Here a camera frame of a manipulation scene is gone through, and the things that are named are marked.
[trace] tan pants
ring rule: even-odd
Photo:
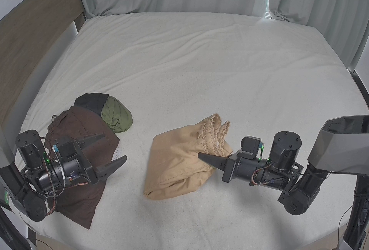
[[[144,195],[152,200],[177,197],[196,191],[214,173],[214,167],[198,159],[198,153],[227,157],[225,142],[229,122],[218,114],[195,125],[167,131],[154,137],[150,150]]]

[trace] clothing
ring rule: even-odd
[[[63,111],[48,126],[46,138],[53,144],[62,136],[69,135],[76,138],[96,133],[104,133],[105,137],[82,150],[91,165],[96,167],[111,161],[119,143],[118,137],[98,114],[80,106],[72,106],[69,110]],[[45,147],[50,150],[47,140]],[[53,157],[55,157],[54,152],[51,153],[51,158]],[[56,211],[84,228],[90,229],[105,183],[104,181],[95,185],[86,184],[65,189],[63,194],[57,197]],[[52,208],[53,198],[48,198],[48,205]]]
[[[131,112],[112,96],[106,100],[101,118],[115,133],[127,131],[133,123]]]
[[[221,125],[220,116],[213,114],[195,125],[155,136],[144,195],[162,200],[196,191],[216,170],[198,159],[197,154],[230,155],[232,149],[224,140],[228,128],[228,121]]]
[[[101,116],[101,110],[104,107],[106,100],[109,95],[104,93],[85,93],[80,97],[77,97],[74,101],[74,105],[81,106],[83,108],[89,109],[94,113]]]

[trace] white bed sheet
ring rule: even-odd
[[[298,133],[307,156],[330,118],[367,114],[350,74],[312,27],[218,13],[133,13],[88,20],[34,100],[22,130],[45,135],[53,114],[86,92],[132,112],[119,133],[127,163],[107,181],[90,230],[58,212],[38,233],[76,249],[296,249],[334,231],[352,204],[355,176],[331,175],[308,211],[288,214],[280,192],[221,181],[163,201],[143,195],[155,135],[218,112],[236,151],[246,135],[265,153],[281,130]],[[21,159],[17,155],[17,165]]]

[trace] bed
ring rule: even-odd
[[[52,115],[86,92],[108,93],[131,111],[132,127],[118,134],[127,163],[108,179],[90,230],[58,212],[36,223],[11,204],[37,233],[81,250],[292,250],[335,231],[352,204],[352,175],[330,175],[300,216],[285,211],[278,191],[223,183],[221,171],[187,195],[162,201],[143,195],[153,137],[215,112],[230,121],[226,141],[235,151],[246,135],[262,138],[269,152],[276,132],[298,133],[297,162],[305,167],[327,119],[368,114],[351,75],[315,28],[205,12],[94,17],[35,91],[21,131],[44,136]],[[19,154],[16,164],[22,166]]]

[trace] brown garment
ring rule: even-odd
[[[162,200],[196,191],[216,170],[197,154],[229,156],[232,149],[224,141],[228,128],[228,121],[221,125],[220,116],[213,114],[195,125],[155,136],[144,195]]]
[[[53,144],[55,139],[62,136],[69,135],[77,138],[95,133],[104,133],[105,137],[82,151],[91,165],[96,167],[111,161],[119,143],[119,138],[98,114],[80,106],[72,106],[69,110],[62,112],[48,126],[46,138]],[[47,141],[45,141],[45,147],[50,149]],[[66,188],[63,194],[57,197],[56,211],[84,228],[90,229],[95,208],[101,199],[104,188],[105,181],[95,185],[86,184]],[[52,208],[53,198],[48,198],[48,205],[49,209]]]

